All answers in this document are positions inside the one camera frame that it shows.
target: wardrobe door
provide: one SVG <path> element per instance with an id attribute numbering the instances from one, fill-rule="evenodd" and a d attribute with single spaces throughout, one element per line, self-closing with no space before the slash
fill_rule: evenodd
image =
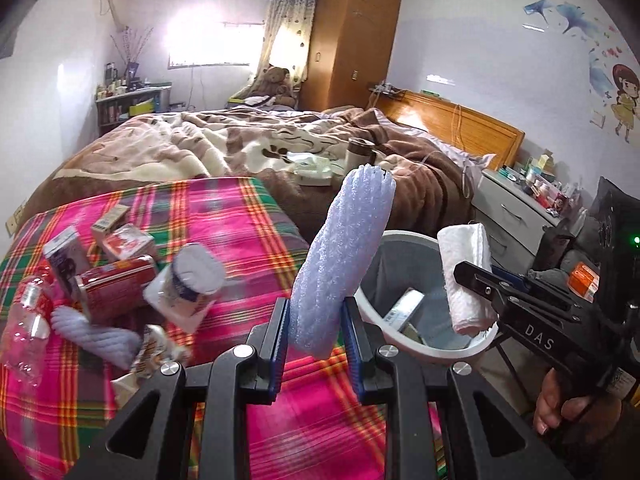
<path id="1" fill-rule="evenodd" d="M 307 78 L 300 89 L 299 110 L 330 108 L 329 90 L 347 0 L 317 0 L 309 44 Z"/>

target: hand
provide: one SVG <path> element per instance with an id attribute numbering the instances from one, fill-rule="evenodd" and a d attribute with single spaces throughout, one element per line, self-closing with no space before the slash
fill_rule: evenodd
<path id="1" fill-rule="evenodd" d="M 566 402 L 562 400 L 562 391 L 558 382 L 558 373 L 551 368 L 542 381 L 542 391 L 536 403 L 533 427 L 539 434 L 545 434 L 549 428 L 557 428 L 563 418 L 575 420 L 590 403 L 591 397 L 575 397 Z M 585 442 L 595 444 L 608 436 L 620 419 L 622 402 L 605 394 L 581 418 L 585 426 Z"/>

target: white nightstand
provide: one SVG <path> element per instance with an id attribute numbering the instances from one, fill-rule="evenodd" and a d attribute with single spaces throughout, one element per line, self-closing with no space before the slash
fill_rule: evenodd
<path id="1" fill-rule="evenodd" d="M 472 205 L 476 221 L 486 229 L 494 263 L 516 274 L 531 267 L 545 230 L 560 222 L 519 186 L 491 170 L 482 172 Z"/>

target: drawer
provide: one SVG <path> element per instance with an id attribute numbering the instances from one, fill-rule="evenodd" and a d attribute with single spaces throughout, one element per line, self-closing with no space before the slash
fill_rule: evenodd
<path id="1" fill-rule="evenodd" d="M 509 272 L 526 274 L 533 264 L 533 254 L 497 223 L 479 211 L 476 211 L 476 221 L 484 225 L 492 259 Z"/>
<path id="2" fill-rule="evenodd" d="M 526 203 L 486 176 L 482 176 L 473 205 L 536 254 L 545 230 L 551 226 Z"/>

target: foam tube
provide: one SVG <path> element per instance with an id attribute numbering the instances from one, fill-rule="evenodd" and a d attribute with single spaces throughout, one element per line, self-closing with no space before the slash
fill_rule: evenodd
<path id="1" fill-rule="evenodd" d="M 396 192 L 391 173 L 377 166 L 351 171 L 329 208 L 293 285 L 289 343 L 317 359 L 331 355 L 340 306 L 371 264 Z"/>
<path id="2" fill-rule="evenodd" d="M 123 370 L 129 370 L 142 338 L 124 328 L 98 326 L 70 306 L 59 306 L 51 314 L 56 334 Z"/>

